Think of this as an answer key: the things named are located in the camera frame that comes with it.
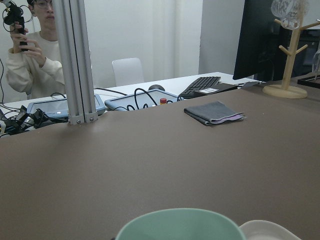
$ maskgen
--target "black handheld device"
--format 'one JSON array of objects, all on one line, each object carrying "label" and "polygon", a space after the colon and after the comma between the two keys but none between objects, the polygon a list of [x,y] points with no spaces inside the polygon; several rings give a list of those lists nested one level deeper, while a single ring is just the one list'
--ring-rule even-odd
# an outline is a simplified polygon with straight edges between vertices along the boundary
[{"label": "black handheld device", "polygon": [[[22,27],[19,28],[18,31],[19,33],[25,35],[25,19],[22,16],[24,11],[12,1],[5,5],[7,6],[7,16],[3,18],[3,22],[7,25],[12,25],[15,24],[15,22],[19,22],[19,25]],[[21,41],[20,45],[27,45],[27,43],[25,41]],[[28,51],[28,49],[22,48],[21,51]]]}]

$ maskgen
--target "white sweater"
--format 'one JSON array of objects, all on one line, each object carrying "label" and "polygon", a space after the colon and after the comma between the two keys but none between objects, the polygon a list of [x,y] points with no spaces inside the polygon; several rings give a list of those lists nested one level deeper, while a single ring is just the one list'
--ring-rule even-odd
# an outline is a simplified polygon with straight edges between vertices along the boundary
[{"label": "white sweater", "polygon": [[26,92],[29,99],[48,97],[52,93],[65,94],[65,81],[61,65],[58,41],[47,41],[39,32],[29,33],[28,39],[36,40],[46,57],[43,67],[22,52],[8,51],[6,79],[18,92]]}]

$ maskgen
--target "red cap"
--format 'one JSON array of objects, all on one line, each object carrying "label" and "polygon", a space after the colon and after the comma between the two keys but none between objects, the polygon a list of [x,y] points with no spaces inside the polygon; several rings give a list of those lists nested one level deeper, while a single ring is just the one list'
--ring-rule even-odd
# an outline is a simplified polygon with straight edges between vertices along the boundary
[{"label": "red cap", "polygon": [[166,98],[160,98],[160,103],[161,104],[166,104],[167,103],[167,99]]}]

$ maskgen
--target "wooden mug tree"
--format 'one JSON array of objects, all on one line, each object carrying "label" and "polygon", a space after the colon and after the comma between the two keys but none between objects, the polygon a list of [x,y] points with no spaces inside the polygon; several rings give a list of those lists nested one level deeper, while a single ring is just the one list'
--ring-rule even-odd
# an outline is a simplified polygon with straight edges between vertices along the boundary
[{"label": "wooden mug tree", "polygon": [[[300,15],[300,25],[302,25],[303,14]],[[274,21],[278,24],[281,24],[281,21],[278,19],[275,19]],[[279,46],[279,48],[287,55],[282,84],[273,84],[265,86],[262,90],[265,94],[287,99],[303,99],[307,97],[307,91],[299,87],[290,86],[289,84],[294,68],[296,55],[308,47],[308,45],[304,45],[303,47],[297,50],[300,33],[303,30],[309,29],[317,25],[320,25],[320,22],[315,22],[313,24],[301,26],[292,30],[289,50],[287,50],[282,45]]]}]

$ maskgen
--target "white plate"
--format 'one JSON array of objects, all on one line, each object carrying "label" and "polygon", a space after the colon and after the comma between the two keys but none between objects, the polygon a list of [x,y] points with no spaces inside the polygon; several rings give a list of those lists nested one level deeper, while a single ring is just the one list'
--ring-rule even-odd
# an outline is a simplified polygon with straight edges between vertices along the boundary
[{"label": "white plate", "polygon": [[284,227],[264,220],[248,221],[240,226],[247,240],[301,240]]}]

